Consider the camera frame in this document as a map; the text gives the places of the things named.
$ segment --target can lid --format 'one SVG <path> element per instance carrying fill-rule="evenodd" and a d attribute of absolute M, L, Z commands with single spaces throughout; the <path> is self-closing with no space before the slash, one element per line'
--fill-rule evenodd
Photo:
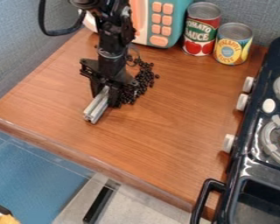
<path fill-rule="evenodd" d="M 227 39 L 244 40 L 253 37 L 252 30 L 245 24 L 227 23 L 223 24 L 218 33 Z"/>
<path fill-rule="evenodd" d="M 193 3 L 188 8 L 188 16 L 191 18 L 211 20 L 221 16 L 221 10 L 213 3 Z"/>

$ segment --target black beads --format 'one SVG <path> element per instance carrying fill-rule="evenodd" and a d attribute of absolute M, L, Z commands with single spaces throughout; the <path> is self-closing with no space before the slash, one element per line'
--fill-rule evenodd
<path fill-rule="evenodd" d="M 137 85 L 135 85 L 135 83 L 132 83 L 123 87 L 122 94 L 119 99 L 120 107 L 122 104 L 134 105 L 141 95 L 145 95 L 148 88 L 154 87 L 155 78 L 160 78 L 158 74 L 155 75 L 152 72 L 152 68 L 154 67 L 153 63 L 147 63 L 140 58 L 132 59 L 130 55 L 128 55 L 127 61 L 133 61 L 135 65 L 139 65 L 140 67 L 139 72 L 135 77 Z"/>

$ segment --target wooden countertop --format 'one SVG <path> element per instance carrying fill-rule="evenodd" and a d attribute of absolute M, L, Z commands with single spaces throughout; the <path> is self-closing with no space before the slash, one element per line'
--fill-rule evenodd
<path fill-rule="evenodd" d="M 225 179 L 223 138 L 238 129 L 238 95 L 267 49 L 253 46 L 248 62 L 224 66 L 212 56 L 185 55 L 178 45 L 140 45 L 143 60 L 154 62 L 161 79 L 134 106 L 109 109 L 92 125 L 82 117 L 92 96 L 88 79 L 79 75 L 79 60 L 95 59 L 96 44 L 96 35 L 79 31 L 14 87 L 0 100 L 0 118 L 8 121 L 0 120 L 0 129 L 159 198 L 166 195 L 172 204 L 194 204 L 205 179 Z M 210 214 L 215 202 L 208 203 Z"/>

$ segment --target toy can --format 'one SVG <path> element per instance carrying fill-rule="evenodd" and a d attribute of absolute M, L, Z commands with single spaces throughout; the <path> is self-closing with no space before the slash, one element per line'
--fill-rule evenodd
<path fill-rule="evenodd" d="M 213 3 L 193 3 L 187 10 L 183 49 L 195 56 L 211 54 L 221 21 L 221 10 Z"/>
<path fill-rule="evenodd" d="M 218 30 L 213 56 L 222 64 L 244 63 L 253 40 L 252 30 L 245 24 L 227 23 Z"/>

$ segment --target toy stove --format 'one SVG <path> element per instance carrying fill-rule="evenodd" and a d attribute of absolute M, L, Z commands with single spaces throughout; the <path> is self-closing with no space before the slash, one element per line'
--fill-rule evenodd
<path fill-rule="evenodd" d="M 213 223 L 280 224 L 280 38 L 256 79 L 248 77 L 236 105 L 245 116 L 237 136 L 227 135 L 227 183 L 206 180 L 192 213 L 200 216 L 211 191 L 221 194 Z"/>

